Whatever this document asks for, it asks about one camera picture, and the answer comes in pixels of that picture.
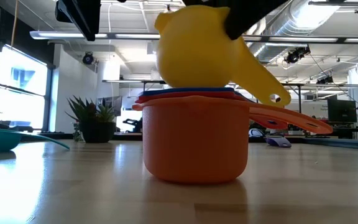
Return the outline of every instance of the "table surface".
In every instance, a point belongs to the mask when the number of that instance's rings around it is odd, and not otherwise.
[[[0,223],[358,223],[357,149],[250,144],[236,181],[192,186],[152,177],[141,142],[64,142],[0,154]]]

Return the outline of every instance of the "black plant pot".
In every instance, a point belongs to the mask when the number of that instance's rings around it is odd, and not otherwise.
[[[113,137],[116,124],[114,122],[85,122],[80,123],[80,131],[86,143],[106,143]]]

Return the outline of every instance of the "computer monitor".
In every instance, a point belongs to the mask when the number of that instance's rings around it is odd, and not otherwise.
[[[356,102],[347,100],[327,100],[328,102],[328,121],[356,123]]]
[[[98,98],[98,105],[112,107],[115,116],[121,116],[122,96]]]

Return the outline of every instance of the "black monitor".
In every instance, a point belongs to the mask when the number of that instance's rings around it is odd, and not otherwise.
[[[356,102],[347,100],[327,100],[328,121],[356,123]]]

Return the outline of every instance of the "yellow measuring cup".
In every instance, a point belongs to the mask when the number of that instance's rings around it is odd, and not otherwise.
[[[224,87],[230,81],[263,104],[284,106],[290,94],[249,52],[242,37],[231,40],[224,30],[229,8],[188,6],[162,13],[155,22],[161,38],[157,65],[172,87]],[[270,96],[281,98],[273,102]]]

